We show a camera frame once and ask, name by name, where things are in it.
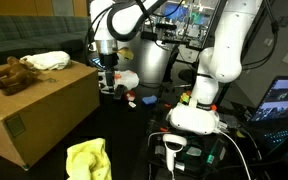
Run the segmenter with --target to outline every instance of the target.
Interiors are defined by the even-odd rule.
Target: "dark gray couch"
[[[82,54],[88,25],[88,17],[0,16],[0,65],[8,56],[20,58],[53,50]]]

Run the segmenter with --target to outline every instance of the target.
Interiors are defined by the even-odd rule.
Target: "stuffed toy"
[[[30,69],[33,65],[26,61],[19,61],[15,57],[8,57],[5,69],[0,70],[0,90],[5,96],[13,95],[30,86],[39,71]]]

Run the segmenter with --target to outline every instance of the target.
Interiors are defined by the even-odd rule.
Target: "cardboard box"
[[[77,62],[13,96],[0,91],[0,156],[28,170],[98,106],[97,70]]]

